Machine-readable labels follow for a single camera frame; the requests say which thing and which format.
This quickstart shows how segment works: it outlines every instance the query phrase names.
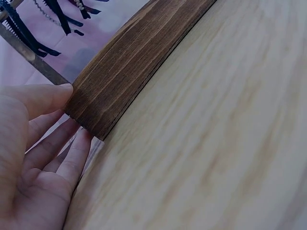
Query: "wooden bar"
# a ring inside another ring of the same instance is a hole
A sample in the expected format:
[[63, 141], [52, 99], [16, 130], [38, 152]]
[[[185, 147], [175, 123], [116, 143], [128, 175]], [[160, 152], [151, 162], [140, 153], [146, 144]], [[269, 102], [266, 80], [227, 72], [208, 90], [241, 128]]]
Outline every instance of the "wooden bar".
[[215, 0], [151, 0], [73, 83], [65, 111], [103, 140], [137, 94]]
[[[11, 6], [16, 9], [24, 0], [13, 0], [11, 2]], [[4, 20], [8, 17], [8, 13], [6, 11], [0, 12], [0, 23], [4, 22]]]
[[61, 85], [64, 83], [69, 83], [49, 64], [47, 64], [38, 55], [36, 55], [22, 41], [20, 41], [15, 35], [8, 31], [2, 24], [0, 24], [0, 36], [3, 37], [20, 55], [24, 57], [27, 62], [29, 62], [53, 84]]

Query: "black hair clip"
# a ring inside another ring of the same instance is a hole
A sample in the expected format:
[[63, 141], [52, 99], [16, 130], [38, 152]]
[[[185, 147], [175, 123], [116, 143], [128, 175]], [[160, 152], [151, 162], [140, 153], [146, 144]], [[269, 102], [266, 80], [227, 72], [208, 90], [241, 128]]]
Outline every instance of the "black hair clip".
[[66, 35], [71, 33], [71, 29], [68, 25], [67, 19], [59, 6], [59, 3], [57, 0], [44, 0], [44, 3], [57, 15], [61, 27], [63, 28]]
[[[34, 4], [37, 6], [37, 8], [39, 9], [39, 11], [41, 11], [41, 13], [48, 19], [50, 20], [52, 23], [54, 23], [55, 25], [57, 26], [60, 26], [61, 27], [61, 23], [57, 22], [56, 20], [54, 20], [53, 18], [51, 18], [41, 7], [40, 5], [37, 3], [36, 0], [33, 0]], [[83, 26], [83, 23], [81, 22], [78, 22], [66, 15], [64, 15], [66, 17], [66, 19], [68, 19], [68, 21], [72, 21], [74, 25], [76, 26], [79, 26], [79, 27], [82, 27]], [[82, 32], [80, 32], [79, 30], [77, 29], [73, 29], [72, 30], [73, 32], [75, 32], [76, 34], [80, 35], [80, 36], [83, 36], [84, 34]]]
[[84, 19], [87, 19], [87, 18], [91, 18], [91, 16], [88, 14], [91, 13], [91, 14], [99, 14], [101, 11], [99, 10], [96, 10], [96, 9], [93, 9], [91, 7], [88, 7], [88, 6], [85, 6], [82, 2], [82, 0], [68, 0], [71, 4], [73, 4], [74, 6], [78, 7], [81, 14], [82, 14], [82, 17]]
[[60, 53], [53, 49], [46, 47], [45, 45], [39, 43], [28, 28], [25, 26], [17, 11], [6, 1], [0, 0], [0, 7], [5, 10], [9, 17], [6, 19], [6, 23], [10, 30], [27, 45], [33, 52], [41, 57], [45, 57], [47, 54], [58, 56]]

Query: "wood grain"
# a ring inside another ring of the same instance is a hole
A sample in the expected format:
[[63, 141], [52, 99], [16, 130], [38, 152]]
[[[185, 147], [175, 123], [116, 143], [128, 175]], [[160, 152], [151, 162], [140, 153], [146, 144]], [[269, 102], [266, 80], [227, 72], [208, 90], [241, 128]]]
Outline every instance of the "wood grain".
[[66, 230], [305, 230], [307, 1], [218, 0], [119, 120]]
[[149, 1], [78, 76], [66, 113], [103, 140], [214, 2]]

